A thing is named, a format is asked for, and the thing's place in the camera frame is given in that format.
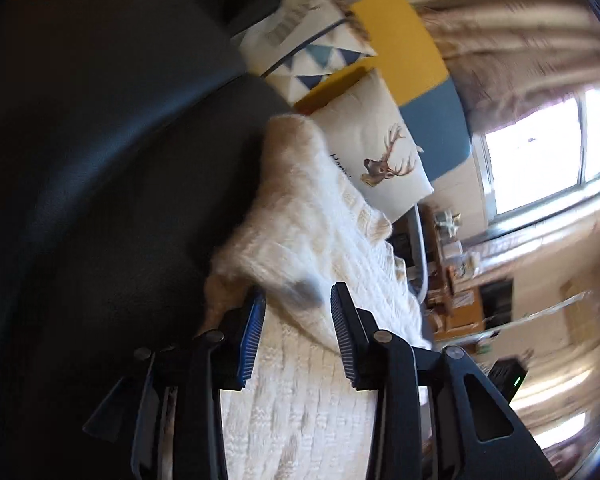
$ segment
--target antlers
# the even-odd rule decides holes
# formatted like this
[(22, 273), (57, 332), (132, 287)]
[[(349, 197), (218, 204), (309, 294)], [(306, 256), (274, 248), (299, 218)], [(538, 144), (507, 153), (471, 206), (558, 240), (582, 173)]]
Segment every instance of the antlers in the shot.
[(412, 162), (411, 157), (409, 157), (406, 168), (404, 168), (404, 160), (403, 160), (400, 163), (400, 168), (398, 170), (392, 170), (392, 168), (389, 168), (387, 170), (387, 176), (385, 176), (385, 178), (392, 178), (394, 176), (405, 176), (405, 175), (410, 174), (411, 171), (415, 170), (415, 168), (416, 168), (415, 162)]
[(380, 160), (384, 160), (385, 162), (389, 160), (389, 156), (391, 155), (391, 152), (394, 150), (394, 144), (395, 141), (398, 139), (405, 139), (406, 137), (402, 136), (400, 134), (400, 124), (394, 124), (391, 129), (389, 130), (389, 143), (387, 143), (387, 141), (384, 141), (384, 147), (386, 149), (386, 151), (384, 152), (384, 155), (382, 155)]
[[(384, 160), (385, 162), (389, 161), (389, 156), (391, 155), (392, 151), (394, 150), (394, 144), (396, 143), (396, 141), (398, 139), (406, 139), (405, 136), (402, 136), (400, 134), (400, 125), (399, 124), (394, 124), (391, 129), (389, 130), (389, 139), (388, 139), (388, 143), (387, 140), (384, 141), (384, 146), (386, 148), (386, 151), (384, 152), (384, 155), (382, 156), (381, 160)], [(412, 162), (411, 160), (411, 156), (409, 156), (409, 160), (407, 161), (407, 167), (404, 167), (404, 160), (400, 163), (400, 168), (398, 170), (393, 170), (392, 168), (387, 169), (386, 175), (384, 176), (385, 178), (393, 178), (394, 176), (405, 176), (411, 173), (411, 171), (413, 171), (415, 169), (415, 162)]]

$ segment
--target blue triangle pattern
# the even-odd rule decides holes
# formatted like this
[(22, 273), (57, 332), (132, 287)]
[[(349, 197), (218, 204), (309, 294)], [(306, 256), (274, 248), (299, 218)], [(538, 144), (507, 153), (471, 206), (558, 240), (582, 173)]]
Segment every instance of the blue triangle pattern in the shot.
[(342, 54), (342, 59), (347, 66), (354, 64), (357, 60), (366, 57), (366, 54), (362, 52), (354, 52), (353, 50), (346, 50), (345, 48), (339, 48), (338, 51)]
[(329, 64), (329, 58), (331, 57), (332, 46), (314, 45), (310, 44), (306, 46), (307, 52), (314, 58), (314, 61), (325, 68)]
[(318, 86), (320, 81), (322, 81), (321, 75), (299, 75), (298, 81), (301, 82), (304, 86), (306, 86), (309, 90)]

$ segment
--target white knit blanket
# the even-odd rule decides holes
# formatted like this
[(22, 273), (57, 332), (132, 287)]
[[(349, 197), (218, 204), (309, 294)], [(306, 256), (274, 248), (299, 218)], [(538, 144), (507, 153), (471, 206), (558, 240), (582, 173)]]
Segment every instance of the white knit blanket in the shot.
[(214, 257), (205, 286), (205, 328), (239, 305), (250, 283), (267, 293), (253, 376), (245, 390), (221, 397), (231, 480), (365, 477), (376, 394), (356, 392), (344, 376), (330, 291), (346, 282), (380, 328), (430, 348), (404, 261), (385, 242), (390, 232), (333, 163), (311, 120), (271, 120), (257, 197)]

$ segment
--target wooden desk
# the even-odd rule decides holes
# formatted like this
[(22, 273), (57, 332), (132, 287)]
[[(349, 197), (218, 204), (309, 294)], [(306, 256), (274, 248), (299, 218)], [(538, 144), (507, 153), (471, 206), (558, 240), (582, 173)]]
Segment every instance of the wooden desk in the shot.
[(433, 218), (433, 210), (426, 204), (419, 205), (420, 219), (424, 235), (424, 245), (427, 249), (427, 260), (435, 264), (435, 270), (429, 275), (429, 291), (426, 304), (439, 314), (453, 315), (453, 289), (451, 287), (444, 258), (442, 244)]
[(435, 341), (446, 341), (484, 330), (484, 312), (478, 287), (458, 292), (452, 298), (452, 313), (435, 317), (430, 315), (429, 323), (434, 331)]

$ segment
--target curtain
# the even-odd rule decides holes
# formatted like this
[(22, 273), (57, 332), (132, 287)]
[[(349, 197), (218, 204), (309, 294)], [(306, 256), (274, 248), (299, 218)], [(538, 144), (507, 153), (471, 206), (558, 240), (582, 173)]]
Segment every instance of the curtain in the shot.
[(600, 22), (584, 3), (507, 0), (418, 12), (474, 134), (600, 87)]

